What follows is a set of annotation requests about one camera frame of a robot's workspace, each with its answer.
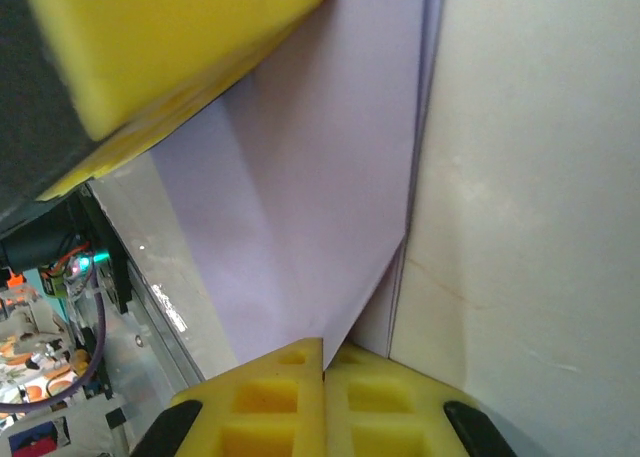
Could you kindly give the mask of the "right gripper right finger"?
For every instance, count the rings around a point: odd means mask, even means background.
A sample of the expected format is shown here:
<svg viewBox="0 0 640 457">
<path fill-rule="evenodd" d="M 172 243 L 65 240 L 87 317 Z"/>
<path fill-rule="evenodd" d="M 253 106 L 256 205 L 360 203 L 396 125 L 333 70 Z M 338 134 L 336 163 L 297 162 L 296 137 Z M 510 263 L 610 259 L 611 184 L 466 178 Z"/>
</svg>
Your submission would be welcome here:
<svg viewBox="0 0 640 457">
<path fill-rule="evenodd" d="M 325 371 L 328 457 L 516 457 L 464 392 L 345 344 Z"/>
</svg>

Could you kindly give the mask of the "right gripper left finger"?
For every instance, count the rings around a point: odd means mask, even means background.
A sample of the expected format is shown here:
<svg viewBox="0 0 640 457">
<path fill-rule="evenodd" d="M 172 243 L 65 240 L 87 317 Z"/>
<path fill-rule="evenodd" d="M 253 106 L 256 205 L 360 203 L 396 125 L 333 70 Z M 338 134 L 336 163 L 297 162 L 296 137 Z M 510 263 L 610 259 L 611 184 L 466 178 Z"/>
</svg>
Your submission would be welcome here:
<svg viewBox="0 0 640 457">
<path fill-rule="evenodd" d="M 324 457 L 323 349 L 305 338 L 177 393 L 133 457 Z"/>
</svg>

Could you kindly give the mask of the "black controller board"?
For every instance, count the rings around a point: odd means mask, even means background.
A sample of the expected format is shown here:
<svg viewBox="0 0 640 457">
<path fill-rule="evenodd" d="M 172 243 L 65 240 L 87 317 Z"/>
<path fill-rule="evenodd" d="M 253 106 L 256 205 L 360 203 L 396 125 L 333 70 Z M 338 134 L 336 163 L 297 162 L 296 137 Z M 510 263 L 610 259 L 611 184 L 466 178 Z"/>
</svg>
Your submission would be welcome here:
<svg viewBox="0 0 640 457">
<path fill-rule="evenodd" d="M 54 299 L 77 300 L 89 289 L 96 271 L 96 253 L 78 246 L 58 261 L 37 268 L 44 295 Z"/>
</svg>

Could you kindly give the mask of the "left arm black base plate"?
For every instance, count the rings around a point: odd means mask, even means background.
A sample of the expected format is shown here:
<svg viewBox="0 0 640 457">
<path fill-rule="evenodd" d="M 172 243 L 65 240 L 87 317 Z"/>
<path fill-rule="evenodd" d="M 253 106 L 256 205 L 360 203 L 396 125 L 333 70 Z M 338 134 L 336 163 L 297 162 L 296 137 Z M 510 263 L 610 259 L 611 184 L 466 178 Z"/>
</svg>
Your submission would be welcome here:
<svg viewBox="0 0 640 457">
<path fill-rule="evenodd" d="M 128 303 L 132 300 L 128 252 L 87 184 L 80 187 L 78 197 L 87 222 L 88 235 L 93 248 L 108 254 L 107 261 L 109 262 L 111 280 L 114 286 L 114 290 L 111 292 L 111 300 L 117 311 L 124 315 L 128 312 Z"/>
</svg>

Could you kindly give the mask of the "aluminium mounting rail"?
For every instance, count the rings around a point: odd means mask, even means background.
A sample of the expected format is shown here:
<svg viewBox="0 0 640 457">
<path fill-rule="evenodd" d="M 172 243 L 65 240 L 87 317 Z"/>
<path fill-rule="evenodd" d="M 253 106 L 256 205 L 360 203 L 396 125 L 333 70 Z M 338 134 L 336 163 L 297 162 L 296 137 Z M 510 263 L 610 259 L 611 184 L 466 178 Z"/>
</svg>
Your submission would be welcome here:
<svg viewBox="0 0 640 457">
<path fill-rule="evenodd" d="M 238 365 L 175 212 L 158 180 L 106 178 L 91 189 L 129 251 L 143 288 L 204 379 Z"/>
</svg>

